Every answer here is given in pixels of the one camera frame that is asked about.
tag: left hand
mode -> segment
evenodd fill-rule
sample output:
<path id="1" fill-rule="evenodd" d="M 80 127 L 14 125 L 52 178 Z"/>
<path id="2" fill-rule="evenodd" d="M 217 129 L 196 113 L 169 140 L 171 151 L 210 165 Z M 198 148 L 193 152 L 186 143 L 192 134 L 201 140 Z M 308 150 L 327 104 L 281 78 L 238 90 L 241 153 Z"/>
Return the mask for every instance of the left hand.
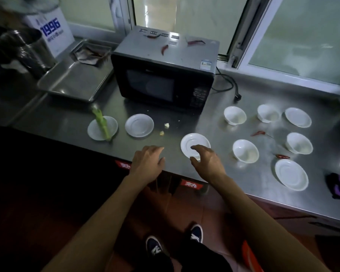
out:
<path id="1" fill-rule="evenodd" d="M 155 180 L 165 165 L 165 158 L 159 160 L 164 147 L 145 146 L 142 151 L 136 151 L 132 160 L 130 174 L 134 182 L 141 184 L 142 188 Z"/>

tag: hand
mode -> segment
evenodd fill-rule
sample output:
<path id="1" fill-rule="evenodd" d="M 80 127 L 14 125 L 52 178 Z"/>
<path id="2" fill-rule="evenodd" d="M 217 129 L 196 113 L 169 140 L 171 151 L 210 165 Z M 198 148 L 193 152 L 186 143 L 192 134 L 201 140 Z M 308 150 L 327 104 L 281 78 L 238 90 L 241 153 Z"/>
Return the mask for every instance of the hand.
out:
<path id="1" fill-rule="evenodd" d="M 159 161 L 159 155 L 164 147 L 145 146 L 142 151 L 136 151 L 132 160 L 129 177 L 144 188 L 159 176 L 165 165 L 165 158 Z"/>
<path id="2" fill-rule="evenodd" d="M 211 182 L 219 176 L 226 175 L 222 162 L 212 149 L 202 145 L 191 148 L 200 154 L 200 162 L 195 157 L 190 157 L 190 161 L 202 179 Z"/>

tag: power cord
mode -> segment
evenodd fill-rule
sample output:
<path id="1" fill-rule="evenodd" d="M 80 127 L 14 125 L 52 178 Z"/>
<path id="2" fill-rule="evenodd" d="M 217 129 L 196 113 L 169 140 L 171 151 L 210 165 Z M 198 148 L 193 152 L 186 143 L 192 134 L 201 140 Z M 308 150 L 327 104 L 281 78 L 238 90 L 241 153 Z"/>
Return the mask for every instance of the power cord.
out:
<path id="1" fill-rule="evenodd" d="M 226 92 L 226 91 L 230 91 L 231 89 L 235 88 L 235 93 L 234 93 L 234 103 L 237 103 L 239 100 L 241 100 L 242 96 L 238 93 L 238 84 L 237 82 L 234 80 L 233 77 L 230 77 L 228 74 L 224 74 L 221 73 L 220 70 L 218 69 L 218 67 L 216 67 L 218 73 L 216 73 L 215 75 L 220 75 L 221 77 L 223 77 L 228 83 L 231 84 L 231 87 L 225 90 L 217 90 L 215 88 L 212 87 L 212 89 L 214 91 L 217 92 Z"/>

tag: black pants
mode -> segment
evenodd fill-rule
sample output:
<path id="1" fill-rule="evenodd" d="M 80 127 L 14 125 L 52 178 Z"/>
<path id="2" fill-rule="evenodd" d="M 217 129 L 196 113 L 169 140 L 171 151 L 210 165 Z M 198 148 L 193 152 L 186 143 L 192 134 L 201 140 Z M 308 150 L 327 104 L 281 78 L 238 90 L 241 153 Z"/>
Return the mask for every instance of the black pants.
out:
<path id="1" fill-rule="evenodd" d="M 232 272 L 226 259 L 211 251 L 204 244 L 194 240 L 186 241 L 180 249 L 178 261 L 183 266 L 182 272 L 220 271 Z M 164 253 L 150 257 L 148 261 L 134 272 L 174 272 L 170 257 Z"/>

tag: green vegetable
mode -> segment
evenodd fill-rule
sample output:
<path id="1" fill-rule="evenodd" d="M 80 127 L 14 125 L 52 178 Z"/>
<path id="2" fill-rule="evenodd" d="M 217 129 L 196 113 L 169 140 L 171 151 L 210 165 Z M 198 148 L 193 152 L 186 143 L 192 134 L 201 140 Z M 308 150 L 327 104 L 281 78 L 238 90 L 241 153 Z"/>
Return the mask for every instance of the green vegetable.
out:
<path id="1" fill-rule="evenodd" d="M 102 111 L 100 109 L 93 108 L 92 112 L 96 116 L 97 124 L 100 127 L 101 132 L 102 132 L 105 140 L 110 141 L 112 137 L 109 134 L 109 131 L 108 131 L 108 128 L 107 128 L 107 120 L 106 120 L 106 118 L 103 117 Z"/>

